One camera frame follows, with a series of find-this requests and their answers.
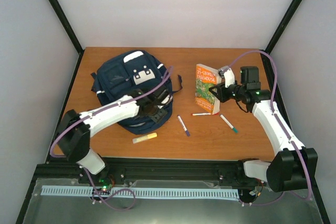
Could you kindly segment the orange green paperback book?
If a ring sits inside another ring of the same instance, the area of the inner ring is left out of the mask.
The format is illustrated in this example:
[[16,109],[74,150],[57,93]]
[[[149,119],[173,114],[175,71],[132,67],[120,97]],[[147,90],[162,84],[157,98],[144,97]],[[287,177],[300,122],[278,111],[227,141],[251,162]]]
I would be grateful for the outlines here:
[[195,103],[209,113],[219,112],[220,101],[209,92],[209,87],[222,81],[217,69],[197,64],[195,78]]

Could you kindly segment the navy blue backpack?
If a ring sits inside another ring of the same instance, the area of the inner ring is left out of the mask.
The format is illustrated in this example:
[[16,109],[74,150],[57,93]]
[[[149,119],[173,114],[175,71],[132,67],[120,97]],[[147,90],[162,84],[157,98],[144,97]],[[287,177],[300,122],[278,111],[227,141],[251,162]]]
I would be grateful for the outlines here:
[[[147,93],[161,83],[167,76],[166,67],[145,50],[132,50],[111,58],[91,74],[94,79],[91,91],[95,92],[102,106],[114,102],[124,95],[134,94],[140,90]],[[142,135],[160,128],[171,117],[173,112],[173,94],[182,90],[180,86],[174,91],[171,79],[167,79],[153,93],[148,95],[148,102],[160,104],[170,94],[167,115],[159,123],[141,119],[138,115],[124,119],[118,124],[129,132]]]

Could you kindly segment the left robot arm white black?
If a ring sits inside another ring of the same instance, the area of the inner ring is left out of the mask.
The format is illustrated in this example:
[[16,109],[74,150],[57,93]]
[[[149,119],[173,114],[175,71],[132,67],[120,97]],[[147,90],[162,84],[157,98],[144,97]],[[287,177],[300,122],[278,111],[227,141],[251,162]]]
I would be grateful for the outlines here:
[[151,93],[136,89],[94,110],[81,113],[70,110],[58,126],[53,146],[59,146],[67,161],[86,168],[97,183],[104,183],[109,170],[102,157],[90,147],[90,139],[116,123],[135,135],[151,133],[170,118],[172,102],[172,94],[160,87]]

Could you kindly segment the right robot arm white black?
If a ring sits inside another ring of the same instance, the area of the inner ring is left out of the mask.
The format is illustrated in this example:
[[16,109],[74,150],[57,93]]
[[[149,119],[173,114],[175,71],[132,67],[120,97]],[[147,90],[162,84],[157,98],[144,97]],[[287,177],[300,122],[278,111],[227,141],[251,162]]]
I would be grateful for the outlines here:
[[211,87],[210,93],[222,103],[242,102],[246,111],[261,124],[275,154],[271,162],[245,160],[245,175],[266,182],[274,192],[307,189],[312,193],[311,178],[316,171],[317,152],[298,140],[281,116],[271,92],[261,89],[259,69],[241,67],[240,82],[228,66],[219,69],[218,74],[224,82]]

